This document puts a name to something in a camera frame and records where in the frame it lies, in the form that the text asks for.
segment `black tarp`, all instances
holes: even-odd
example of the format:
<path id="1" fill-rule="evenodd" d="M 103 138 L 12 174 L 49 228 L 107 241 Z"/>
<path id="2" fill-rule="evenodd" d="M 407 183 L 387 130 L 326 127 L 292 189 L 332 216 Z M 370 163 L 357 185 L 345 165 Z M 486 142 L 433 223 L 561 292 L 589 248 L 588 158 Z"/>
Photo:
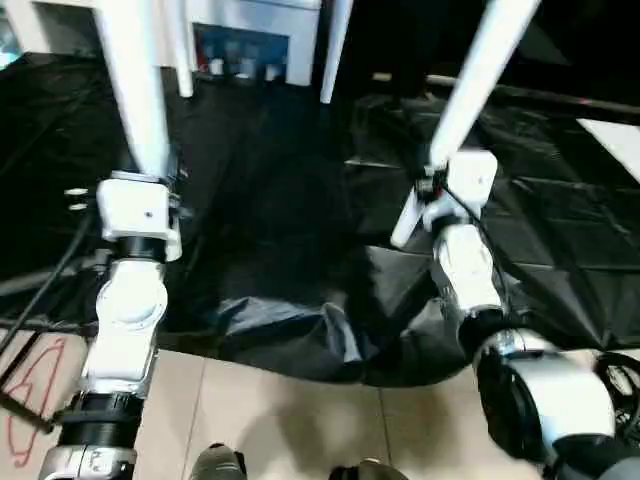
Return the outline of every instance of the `black tarp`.
<path id="1" fill-rule="evenodd" d="M 183 103 L 163 78 L 192 215 L 168 271 L 162 347 L 385 386 L 433 383 L 466 364 L 457 327 L 439 314 L 427 235 L 403 252 L 387 243 L 410 185 L 398 159 L 415 154 L 393 112 L 329 109 L 285 85 L 199 82 Z M 0 72 L 0 109 L 6 326 L 33 293 L 11 289 L 46 273 L 79 222 L 63 191 L 95 188 L 125 142 L 94 61 L 27 55 Z M 426 138 L 441 109 L 412 102 Z M 491 106 L 469 142 L 500 162 L 483 216 L 518 321 L 565 348 L 640 346 L 635 180 L 571 118 Z M 100 247 L 96 230 L 84 267 Z M 30 327 L 95 331 L 100 269 L 76 267 Z"/>

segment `beige floor tile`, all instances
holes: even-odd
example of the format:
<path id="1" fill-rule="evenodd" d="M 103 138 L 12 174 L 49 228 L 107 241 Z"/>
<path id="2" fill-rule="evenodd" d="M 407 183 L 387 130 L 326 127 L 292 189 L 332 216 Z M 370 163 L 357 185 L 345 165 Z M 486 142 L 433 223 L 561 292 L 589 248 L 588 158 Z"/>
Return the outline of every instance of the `beige floor tile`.
<path id="1" fill-rule="evenodd" d="M 185 475 L 215 442 L 245 454 L 252 480 L 324 480 L 336 465 L 387 460 L 377 389 L 208 360 Z"/>
<path id="2" fill-rule="evenodd" d="M 11 361 L 27 336 L 26 332 L 19 334 L 18 341 L 0 359 L 0 371 Z M 85 354 L 84 341 L 79 337 L 45 335 L 15 372 L 4 391 L 32 410 L 49 417 L 68 399 Z M 0 478 L 37 478 L 42 459 L 56 439 L 56 432 L 39 434 L 33 427 L 0 410 Z"/>
<path id="3" fill-rule="evenodd" d="M 194 355 L 160 351 L 138 431 L 138 480 L 179 480 L 205 360 Z"/>
<path id="4" fill-rule="evenodd" d="M 383 390 L 392 464 L 410 480 L 539 480 L 487 433 L 470 368 L 432 387 Z"/>

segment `silver metal joint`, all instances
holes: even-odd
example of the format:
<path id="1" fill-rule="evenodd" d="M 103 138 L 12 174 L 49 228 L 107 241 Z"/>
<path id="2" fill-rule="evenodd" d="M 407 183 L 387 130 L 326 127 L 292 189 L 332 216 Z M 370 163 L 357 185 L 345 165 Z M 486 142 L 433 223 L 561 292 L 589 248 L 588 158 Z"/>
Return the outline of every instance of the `silver metal joint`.
<path id="1" fill-rule="evenodd" d="M 47 452 L 38 480 L 110 480 L 136 462 L 136 452 L 124 448 L 74 445 Z"/>

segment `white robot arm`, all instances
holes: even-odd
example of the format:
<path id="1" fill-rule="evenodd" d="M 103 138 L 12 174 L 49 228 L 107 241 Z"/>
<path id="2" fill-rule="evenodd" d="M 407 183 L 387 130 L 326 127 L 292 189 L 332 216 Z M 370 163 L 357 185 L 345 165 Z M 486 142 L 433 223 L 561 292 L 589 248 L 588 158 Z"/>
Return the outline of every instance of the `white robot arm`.
<path id="1" fill-rule="evenodd" d="M 420 221 L 431 232 L 443 314 L 473 360 L 489 433 L 501 448 L 539 465 L 546 478 L 638 478 L 640 451 L 614 438 L 612 402 L 595 373 L 506 320 L 477 225 L 496 159 L 460 150 L 538 3 L 490 2 L 391 243 L 403 247 Z"/>

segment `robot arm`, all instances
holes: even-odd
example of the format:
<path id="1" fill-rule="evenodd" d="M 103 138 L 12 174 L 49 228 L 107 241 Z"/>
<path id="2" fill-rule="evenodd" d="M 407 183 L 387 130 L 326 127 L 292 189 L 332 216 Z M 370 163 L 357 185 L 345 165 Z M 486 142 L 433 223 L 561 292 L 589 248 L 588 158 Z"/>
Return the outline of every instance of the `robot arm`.
<path id="1" fill-rule="evenodd" d="M 538 4 L 489 3 L 431 142 L 424 178 L 410 192 L 391 243 L 403 247 L 421 220 L 431 232 L 443 313 L 473 359 L 489 433 L 502 449 L 539 465 L 546 478 L 638 478 L 640 451 L 614 438 L 612 402 L 595 373 L 534 332 L 509 325 L 492 281 L 491 252 L 474 224 L 496 159 L 460 147 Z"/>
<path id="2" fill-rule="evenodd" d="M 41 480 L 129 480 L 167 308 L 165 264 L 181 255 L 175 161 L 160 77 L 153 65 L 150 0 L 100 0 L 96 20 L 129 150 L 139 173 L 100 183 L 102 236 L 112 245 L 109 277 L 96 300 L 98 334 L 78 391 L 58 422 L 58 445 Z"/>

